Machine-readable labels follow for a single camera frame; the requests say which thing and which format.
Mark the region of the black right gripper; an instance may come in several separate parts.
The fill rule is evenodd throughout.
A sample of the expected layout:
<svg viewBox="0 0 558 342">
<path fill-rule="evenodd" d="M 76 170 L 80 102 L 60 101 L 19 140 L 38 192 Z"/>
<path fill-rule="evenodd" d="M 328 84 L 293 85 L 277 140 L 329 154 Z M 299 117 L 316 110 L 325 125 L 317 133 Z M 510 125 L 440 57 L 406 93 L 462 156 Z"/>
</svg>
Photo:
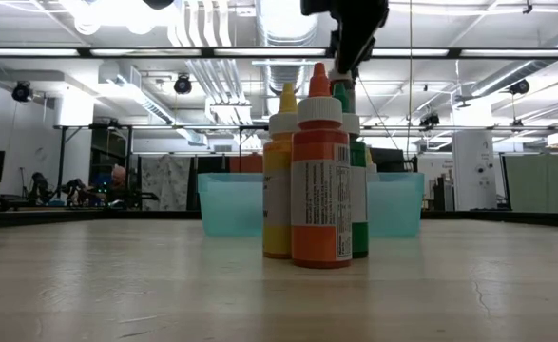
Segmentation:
<svg viewBox="0 0 558 342">
<path fill-rule="evenodd" d="M 337 28 L 331 34 L 334 69 L 346 74 L 369 58 L 375 44 L 375 32 L 382 28 L 389 14 L 389 0 L 300 0 L 302 15 L 329 12 L 346 31 Z"/>
</svg>

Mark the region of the large orange food coloring bottle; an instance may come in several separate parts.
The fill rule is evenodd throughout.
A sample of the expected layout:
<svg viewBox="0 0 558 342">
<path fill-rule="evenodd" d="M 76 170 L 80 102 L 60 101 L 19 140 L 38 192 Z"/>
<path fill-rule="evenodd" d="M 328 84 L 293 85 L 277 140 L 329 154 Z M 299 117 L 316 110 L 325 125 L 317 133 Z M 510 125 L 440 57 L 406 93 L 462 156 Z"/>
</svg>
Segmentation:
<svg viewBox="0 0 558 342">
<path fill-rule="evenodd" d="M 314 65 L 308 97 L 298 103 L 292 137 L 291 247 L 295 265 L 337 269 L 351 264 L 351 153 L 341 101 L 323 63 Z"/>
</svg>

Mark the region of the large green food coloring bottle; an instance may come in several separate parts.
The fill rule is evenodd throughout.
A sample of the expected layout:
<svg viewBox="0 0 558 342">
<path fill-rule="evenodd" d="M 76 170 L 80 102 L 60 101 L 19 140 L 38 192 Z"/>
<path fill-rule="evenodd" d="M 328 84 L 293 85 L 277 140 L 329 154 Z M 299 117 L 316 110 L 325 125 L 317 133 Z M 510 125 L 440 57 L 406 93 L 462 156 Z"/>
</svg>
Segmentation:
<svg viewBox="0 0 558 342">
<path fill-rule="evenodd" d="M 350 111 L 349 96 L 343 83 L 335 82 L 333 84 L 333 96 L 340 100 L 342 130 L 347 133 L 350 146 L 352 255 L 353 258 L 364 258 L 369 254 L 366 145 L 358 140 L 360 136 L 359 118 Z"/>
</svg>

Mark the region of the dark monitor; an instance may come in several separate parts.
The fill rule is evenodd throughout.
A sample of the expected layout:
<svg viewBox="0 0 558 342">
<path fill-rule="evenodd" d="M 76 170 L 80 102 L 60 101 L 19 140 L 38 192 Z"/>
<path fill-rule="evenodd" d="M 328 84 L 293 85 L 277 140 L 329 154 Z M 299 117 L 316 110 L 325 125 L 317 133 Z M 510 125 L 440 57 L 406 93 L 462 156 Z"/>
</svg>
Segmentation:
<svg viewBox="0 0 558 342">
<path fill-rule="evenodd" d="M 372 148 L 371 155 L 378 172 L 403 172 L 405 170 L 402 150 Z"/>
</svg>

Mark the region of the orange panel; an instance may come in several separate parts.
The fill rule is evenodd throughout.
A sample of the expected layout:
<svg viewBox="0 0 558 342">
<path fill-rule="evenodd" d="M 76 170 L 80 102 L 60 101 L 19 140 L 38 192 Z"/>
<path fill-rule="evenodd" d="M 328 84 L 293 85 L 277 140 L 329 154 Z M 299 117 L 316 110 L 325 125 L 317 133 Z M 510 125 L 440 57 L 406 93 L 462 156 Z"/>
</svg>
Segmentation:
<svg viewBox="0 0 558 342">
<path fill-rule="evenodd" d="M 259 154 L 230 157 L 229 169 L 231 173 L 262 173 L 263 157 Z"/>
</svg>

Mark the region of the white round column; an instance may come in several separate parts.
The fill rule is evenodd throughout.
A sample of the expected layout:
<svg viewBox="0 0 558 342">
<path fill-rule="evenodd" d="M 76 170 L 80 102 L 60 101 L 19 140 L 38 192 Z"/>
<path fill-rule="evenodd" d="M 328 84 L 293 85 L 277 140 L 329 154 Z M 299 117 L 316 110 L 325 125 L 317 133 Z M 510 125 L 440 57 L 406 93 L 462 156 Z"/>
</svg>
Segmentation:
<svg viewBox="0 0 558 342">
<path fill-rule="evenodd" d="M 490 131 L 458 131 L 452 136 L 456 211 L 495 209 L 496 179 Z"/>
</svg>

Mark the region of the black-framed LED light bar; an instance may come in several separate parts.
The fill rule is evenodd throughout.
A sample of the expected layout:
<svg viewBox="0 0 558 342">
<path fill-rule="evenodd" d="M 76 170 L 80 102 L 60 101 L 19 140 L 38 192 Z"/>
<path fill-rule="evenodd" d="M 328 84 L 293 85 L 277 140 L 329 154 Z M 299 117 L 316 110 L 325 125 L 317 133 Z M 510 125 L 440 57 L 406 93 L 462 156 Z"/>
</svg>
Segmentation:
<svg viewBox="0 0 558 342">
<path fill-rule="evenodd" d="M 0 59 L 83 58 L 83 59 L 315 59 L 332 58 L 327 47 L 0 47 Z M 558 48 L 399 48 L 371 50 L 372 59 L 478 59 L 558 60 Z"/>
</svg>

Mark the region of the translucent teal plastic tray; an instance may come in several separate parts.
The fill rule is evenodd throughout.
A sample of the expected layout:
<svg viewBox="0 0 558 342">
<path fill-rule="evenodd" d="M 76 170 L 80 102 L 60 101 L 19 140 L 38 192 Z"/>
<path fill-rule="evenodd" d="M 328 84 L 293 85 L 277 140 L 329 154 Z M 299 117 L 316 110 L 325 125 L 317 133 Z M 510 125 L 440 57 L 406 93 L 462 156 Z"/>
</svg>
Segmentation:
<svg viewBox="0 0 558 342">
<path fill-rule="evenodd" d="M 368 176 L 368 224 L 372 238 L 414 238 L 421 228 L 424 176 Z M 259 237 L 262 233 L 262 175 L 207 173 L 198 176 L 205 233 L 211 237 Z"/>
</svg>

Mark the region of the green partition panel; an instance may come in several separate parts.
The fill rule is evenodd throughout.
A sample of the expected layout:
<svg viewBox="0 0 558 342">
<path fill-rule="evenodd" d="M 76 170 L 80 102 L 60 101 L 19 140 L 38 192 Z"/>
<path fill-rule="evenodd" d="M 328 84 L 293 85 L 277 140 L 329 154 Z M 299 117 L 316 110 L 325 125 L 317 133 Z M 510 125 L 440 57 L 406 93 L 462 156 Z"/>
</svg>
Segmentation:
<svg viewBox="0 0 558 342">
<path fill-rule="evenodd" d="M 512 211 L 558 214 L 558 155 L 507 155 L 504 162 Z"/>
</svg>

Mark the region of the grey patterned curtain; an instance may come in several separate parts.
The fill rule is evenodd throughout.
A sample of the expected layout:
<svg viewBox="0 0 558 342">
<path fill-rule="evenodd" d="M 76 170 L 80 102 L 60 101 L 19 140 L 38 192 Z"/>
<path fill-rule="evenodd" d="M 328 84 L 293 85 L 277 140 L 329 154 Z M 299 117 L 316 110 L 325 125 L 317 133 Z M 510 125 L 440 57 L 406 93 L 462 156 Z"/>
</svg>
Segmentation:
<svg viewBox="0 0 558 342">
<path fill-rule="evenodd" d="M 185 211 L 190 159 L 171 155 L 142 157 L 142 191 L 159 199 L 145 199 L 144 211 Z"/>
</svg>

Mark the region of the person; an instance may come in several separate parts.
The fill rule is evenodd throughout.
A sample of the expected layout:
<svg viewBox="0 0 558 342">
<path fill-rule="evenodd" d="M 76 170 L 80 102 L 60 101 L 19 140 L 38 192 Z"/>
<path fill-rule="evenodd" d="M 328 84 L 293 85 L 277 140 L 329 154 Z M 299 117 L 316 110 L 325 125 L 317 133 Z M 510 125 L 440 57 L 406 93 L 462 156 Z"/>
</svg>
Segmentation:
<svg viewBox="0 0 558 342">
<path fill-rule="evenodd" d="M 110 208 L 126 209 L 127 189 L 125 168 L 115 164 L 111 171 L 111 183 L 106 193 Z"/>
</svg>

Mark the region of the black metal rack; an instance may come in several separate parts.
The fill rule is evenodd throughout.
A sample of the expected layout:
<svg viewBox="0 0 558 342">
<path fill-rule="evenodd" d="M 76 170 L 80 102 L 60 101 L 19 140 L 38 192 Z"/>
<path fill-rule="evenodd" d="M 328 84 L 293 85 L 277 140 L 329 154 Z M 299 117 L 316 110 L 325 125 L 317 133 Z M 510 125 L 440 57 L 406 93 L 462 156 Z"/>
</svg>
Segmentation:
<svg viewBox="0 0 558 342">
<path fill-rule="evenodd" d="M 94 205 L 112 210 L 126 210 L 130 206 L 130 166 L 132 157 L 133 129 L 118 124 L 93 125 L 90 151 L 88 193 Z M 111 183 L 111 171 L 115 164 L 125 168 L 127 208 L 110 208 L 106 193 Z"/>
</svg>

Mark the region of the black aluminium rig frame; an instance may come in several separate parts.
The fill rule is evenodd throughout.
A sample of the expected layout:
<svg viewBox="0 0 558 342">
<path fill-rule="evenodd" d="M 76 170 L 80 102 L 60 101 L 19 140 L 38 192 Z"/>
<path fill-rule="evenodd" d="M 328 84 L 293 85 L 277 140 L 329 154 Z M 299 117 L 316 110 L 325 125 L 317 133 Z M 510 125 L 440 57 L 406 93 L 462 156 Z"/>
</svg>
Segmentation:
<svg viewBox="0 0 558 342">
<path fill-rule="evenodd" d="M 509 211 L 469 211 L 469 212 L 425 212 L 422 219 L 432 220 L 481 220 L 507 223 L 522 223 L 558 227 L 558 214 L 517 213 Z M 103 219 L 143 219 L 143 220 L 201 220 L 202 213 L 184 212 L 144 212 L 124 210 L 76 210 L 76 211 L 15 211 L 0 212 L 0 228 L 53 224 Z"/>
</svg>

